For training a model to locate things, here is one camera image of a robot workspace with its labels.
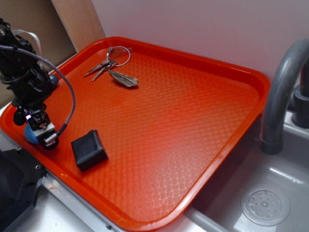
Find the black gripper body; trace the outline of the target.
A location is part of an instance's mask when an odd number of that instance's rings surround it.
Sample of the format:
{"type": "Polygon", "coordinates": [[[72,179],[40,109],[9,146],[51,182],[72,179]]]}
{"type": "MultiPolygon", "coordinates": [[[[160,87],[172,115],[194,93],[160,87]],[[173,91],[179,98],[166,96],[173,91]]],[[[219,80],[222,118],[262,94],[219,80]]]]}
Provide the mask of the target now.
{"type": "Polygon", "coordinates": [[[15,96],[14,106],[19,114],[46,109],[44,101],[54,88],[47,70],[40,67],[10,68],[9,80],[15,96]]]}

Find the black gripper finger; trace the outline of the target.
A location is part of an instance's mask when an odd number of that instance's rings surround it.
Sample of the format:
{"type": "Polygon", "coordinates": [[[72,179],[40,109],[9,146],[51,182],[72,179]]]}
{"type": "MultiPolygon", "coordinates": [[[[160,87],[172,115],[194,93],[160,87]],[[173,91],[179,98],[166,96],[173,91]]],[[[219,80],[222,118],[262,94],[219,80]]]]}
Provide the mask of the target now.
{"type": "Polygon", "coordinates": [[[50,130],[39,135],[38,140],[40,145],[45,150],[53,150],[58,146],[59,143],[59,139],[58,136],[56,135],[55,130],[50,130]]]}
{"type": "Polygon", "coordinates": [[[14,112],[13,121],[17,126],[22,126],[26,123],[26,111],[23,107],[17,107],[16,111],[14,112]]]}

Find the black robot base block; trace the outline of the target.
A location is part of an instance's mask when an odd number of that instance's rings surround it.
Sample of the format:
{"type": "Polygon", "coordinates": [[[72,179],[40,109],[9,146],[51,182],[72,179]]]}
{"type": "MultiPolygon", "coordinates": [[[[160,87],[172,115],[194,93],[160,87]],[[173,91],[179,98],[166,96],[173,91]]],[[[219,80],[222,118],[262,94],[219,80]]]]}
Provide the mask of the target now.
{"type": "Polygon", "coordinates": [[[0,152],[0,230],[10,232],[36,206],[44,166],[25,149],[0,152]]]}

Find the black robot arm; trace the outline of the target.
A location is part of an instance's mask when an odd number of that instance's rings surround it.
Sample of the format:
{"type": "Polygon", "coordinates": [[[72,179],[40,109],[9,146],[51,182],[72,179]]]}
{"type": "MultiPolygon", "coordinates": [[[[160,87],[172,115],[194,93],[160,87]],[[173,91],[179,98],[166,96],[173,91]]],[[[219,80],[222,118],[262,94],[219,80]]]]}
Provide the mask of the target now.
{"type": "Polygon", "coordinates": [[[35,54],[29,41],[14,35],[9,23],[0,22],[0,80],[14,93],[13,122],[26,126],[25,136],[30,143],[52,150],[59,139],[46,142],[55,133],[55,127],[45,111],[44,101],[51,96],[58,78],[40,67],[35,54]]]}

